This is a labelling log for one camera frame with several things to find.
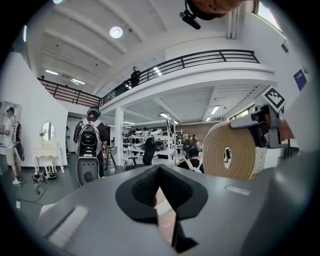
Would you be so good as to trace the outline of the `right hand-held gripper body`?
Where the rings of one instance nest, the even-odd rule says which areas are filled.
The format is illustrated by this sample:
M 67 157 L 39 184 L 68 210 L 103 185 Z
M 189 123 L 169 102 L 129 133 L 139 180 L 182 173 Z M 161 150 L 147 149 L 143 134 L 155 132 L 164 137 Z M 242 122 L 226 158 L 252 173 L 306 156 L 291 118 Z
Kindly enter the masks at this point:
M 287 145 L 282 143 L 279 119 L 286 100 L 273 86 L 267 88 L 261 96 L 265 104 L 257 106 L 250 115 L 253 121 L 250 132 L 255 146 L 268 149 L 285 148 Z

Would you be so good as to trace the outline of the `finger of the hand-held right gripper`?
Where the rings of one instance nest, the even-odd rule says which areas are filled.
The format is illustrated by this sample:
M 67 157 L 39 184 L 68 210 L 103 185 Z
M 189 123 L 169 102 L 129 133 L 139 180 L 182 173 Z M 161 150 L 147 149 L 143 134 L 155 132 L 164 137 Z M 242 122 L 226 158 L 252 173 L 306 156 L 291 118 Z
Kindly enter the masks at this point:
M 232 120 L 229 122 L 229 126 L 231 129 L 247 129 L 249 127 L 255 126 L 257 121 L 251 116 L 243 116 Z

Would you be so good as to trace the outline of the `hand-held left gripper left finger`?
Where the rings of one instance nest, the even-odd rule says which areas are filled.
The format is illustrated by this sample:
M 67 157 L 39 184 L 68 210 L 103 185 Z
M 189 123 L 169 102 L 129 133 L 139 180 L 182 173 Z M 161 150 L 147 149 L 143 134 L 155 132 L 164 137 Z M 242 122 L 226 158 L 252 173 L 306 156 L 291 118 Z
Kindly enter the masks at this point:
M 176 251 L 157 225 L 132 220 L 116 202 L 117 188 L 145 170 L 142 167 L 98 179 L 63 197 L 39 218 L 40 235 L 48 239 L 58 226 L 69 230 L 64 220 L 78 223 L 78 216 L 70 213 L 81 207 L 87 215 L 57 255 L 174 256 Z

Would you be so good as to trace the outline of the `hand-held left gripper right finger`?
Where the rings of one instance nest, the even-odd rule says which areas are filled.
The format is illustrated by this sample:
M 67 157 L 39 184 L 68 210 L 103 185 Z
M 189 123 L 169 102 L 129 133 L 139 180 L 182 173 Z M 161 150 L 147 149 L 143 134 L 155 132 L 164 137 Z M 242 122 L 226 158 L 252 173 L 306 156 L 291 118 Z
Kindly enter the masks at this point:
M 319 190 L 320 153 L 302 151 L 263 170 L 256 180 L 207 176 L 173 168 L 203 185 L 207 201 L 197 216 L 177 220 L 162 256 L 300 255 L 308 214 Z

